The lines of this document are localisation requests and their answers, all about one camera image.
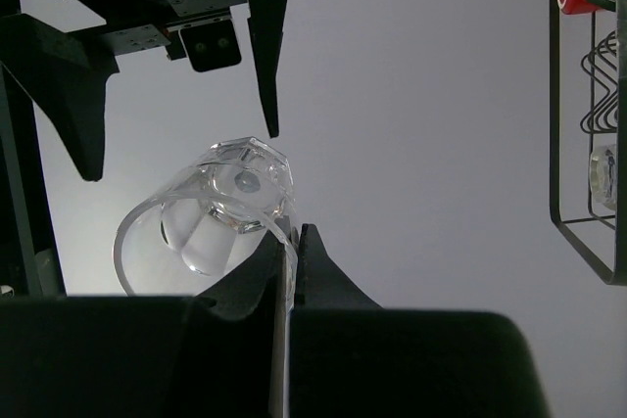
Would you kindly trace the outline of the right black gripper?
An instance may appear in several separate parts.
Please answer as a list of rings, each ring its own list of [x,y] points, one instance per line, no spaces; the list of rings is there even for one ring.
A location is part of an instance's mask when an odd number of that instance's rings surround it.
[[[30,15],[1,19],[1,64],[50,119],[85,181],[103,177],[108,79],[115,56],[163,47],[205,72],[238,65],[231,9],[245,0],[76,0],[103,20],[62,32]],[[267,133],[279,136],[276,77],[287,0],[248,0],[248,27]]]

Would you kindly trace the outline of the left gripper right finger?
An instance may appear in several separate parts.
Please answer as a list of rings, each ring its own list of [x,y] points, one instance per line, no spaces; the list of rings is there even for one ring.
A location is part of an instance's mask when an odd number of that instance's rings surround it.
[[[529,345],[490,311],[385,308],[302,228],[289,333],[293,417],[547,417]]]

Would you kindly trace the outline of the clear glass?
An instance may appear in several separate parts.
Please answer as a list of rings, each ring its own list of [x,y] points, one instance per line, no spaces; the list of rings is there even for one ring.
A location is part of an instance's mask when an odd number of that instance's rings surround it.
[[[617,145],[596,147],[589,158],[589,187],[592,198],[605,208],[617,208]]]
[[[114,268],[129,296],[195,296],[269,237],[284,251],[292,293],[296,221],[287,157],[255,137],[223,141],[127,214],[113,245]]]

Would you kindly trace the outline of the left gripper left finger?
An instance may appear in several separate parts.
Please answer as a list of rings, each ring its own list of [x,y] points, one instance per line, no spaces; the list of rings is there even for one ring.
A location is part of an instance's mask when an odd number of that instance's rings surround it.
[[[287,255],[266,233],[197,297],[1,301],[5,417],[285,417]]]

